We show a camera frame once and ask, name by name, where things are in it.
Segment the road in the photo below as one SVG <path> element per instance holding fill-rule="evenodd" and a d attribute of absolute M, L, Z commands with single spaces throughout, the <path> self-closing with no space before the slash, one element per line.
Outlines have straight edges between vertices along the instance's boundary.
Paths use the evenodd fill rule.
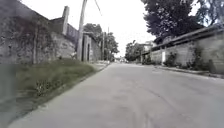
<path fill-rule="evenodd" d="M 112 64 L 9 128 L 224 128 L 224 80 Z"/>

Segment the green grass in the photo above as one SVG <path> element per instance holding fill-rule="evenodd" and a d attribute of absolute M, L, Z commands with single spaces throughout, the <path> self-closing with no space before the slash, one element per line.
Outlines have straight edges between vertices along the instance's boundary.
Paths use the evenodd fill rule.
<path fill-rule="evenodd" d="M 85 77 L 95 73 L 93 67 L 79 61 L 62 59 L 49 63 L 17 66 L 17 117 L 72 88 Z"/>

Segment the foliage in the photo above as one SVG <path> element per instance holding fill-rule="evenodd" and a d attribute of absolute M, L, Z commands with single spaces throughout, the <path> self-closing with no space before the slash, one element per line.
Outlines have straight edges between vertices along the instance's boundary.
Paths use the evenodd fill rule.
<path fill-rule="evenodd" d="M 222 20 L 224 16 L 223 0 L 198 0 L 198 3 L 201 7 L 196 16 L 202 24 L 213 25 Z"/>
<path fill-rule="evenodd" d="M 16 77 L 19 93 L 25 97 L 38 98 L 93 71 L 94 69 L 89 65 L 75 60 L 61 59 L 43 64 L 19 65 Z"/>
<path fill-rule="evenodd" d="M 102 32 L 101 26 L 98 24 L 86 24 L 84 31 L 93 37 L 101 46 L 104 40 L 104 60 L 114 60 L 114 54 L 118 53 L 118 43 L 112 32 Z"/>
<path fill-rule="evenodd" d="M 180 36 L 203 26 L 198 24 L 197 18 L 189 16 L 193 0 L 142 0 L 147 14 L 148 32 L 157 38 Z"/>
<path fill-rule="evenodd" d="M 147 58 L 143 60 L 142 64 L 143 65 L 150 65 L 150 64 L 152 64 L 151 62 L 152 62 L 151 57 L 147 56 Z"/>
<path fill-rule="evenodd" d="M 104 33 L 104 60 L 114 61 L 114 54 L 118 53 L 118 43 L 112 32 Z"/>
<path fill-rule="evenodd" d="M 100 43 L 102 41 L 102 28 L 99 24 L 88 23 L 84 26 L 84 32 L 93 37 L 96 42 Z"/>
<path fill-rule="evenodd" d="M 194 47 L 193 51 L 193 60 L 187 63 L 187 68 L 191 70 L 210 70 L 210 66 L 208 63 L 205 63 L 202 58 L 202 50 L 200 47 Z"/>
<path fill-rule="evenodd" d="M 135 61 L 137 58 L 141 56 L 143 49 L 144 49 L 143 45 L 135 43 L 135 41 L 132 43 L 128 43 L 126 45 L 125 58 L 128 61 Z"/>
<path fill-rule="evenodd" d="M 175 67 L 176 66 L 176 58 L 177 58 L 177 53 L 171 52 L 170 55 L 168 56 L 167 60 L 164 62 L 164 65 L 167 67 Z"/>

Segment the green tree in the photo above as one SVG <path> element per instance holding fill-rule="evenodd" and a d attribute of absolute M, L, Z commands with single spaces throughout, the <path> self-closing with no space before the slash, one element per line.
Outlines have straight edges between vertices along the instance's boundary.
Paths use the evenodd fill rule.
<path fill-rule="evenodd" d="M 155 43 L 161 43 L 167 36 L 180 36 L 202 28 L 197 18 L 189 16 L 192 10 L 193 0 L 142 0 L 147 14 L 148 32 L 155 35 Z"/>
<path fill-rule="evenodd" d="M 142 44 L 135 43 L 135 41 L 126 45 L 125 58 L 128 61 L 135 61 L 138 59 L 143 52 L 144 46 Z"/>
<path fill-rule="evenodd" d="M 102 46 L 104 38 L 104 60 L 114 60 L 114 54 L 118 53 L 118 43 L 112 32 L 106 33 L 102 31 L 99 24 L 88 23 L 84 26 L 84 32 L 87 32 Z"/>
<path fill-rule="evenodd" d="M 97 43 L 101 43 L 102 28 L 99 24 L 91 24 L 91 23 L 86 24 L 84 26 L 84 32 L 87 32 L 90 36 L 92 36 Z"/>
<path fill-rule="evenodd" d="M 224 17 L 223 0 L 198 0 L 200 8 L 196 14 L 200 23 L 213 25 Z"/>
<path fill-rule="evenodd" d="M 118 53 L 118 43 L 112 32 L 104 33 L 104 59 L 114 60 L 114 54 Z"/>

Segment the sky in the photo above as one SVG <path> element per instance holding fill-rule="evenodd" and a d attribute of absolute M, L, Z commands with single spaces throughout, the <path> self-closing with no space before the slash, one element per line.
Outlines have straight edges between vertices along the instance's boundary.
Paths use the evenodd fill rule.
<path fill-rule="evenodd" d="M 48 19 L 62 16 L 64 6 L 69 6 L 69 23 L 78 29 L 83 0 L 22 0 L 29 8 Z M 114 33 L 119 43 L 120 53 L 125 55 L 127 43 L 136 40 L 138 43 L 154 40 L 155 37 L 147 33 L 146 22 L 143 19 L 145 9 L 141 0 L 97 0 L 102 16 L 95 4 L 95 0 L 88 0 L 85 11 L 85 24 L 100 24 L 104 31 Z"/>

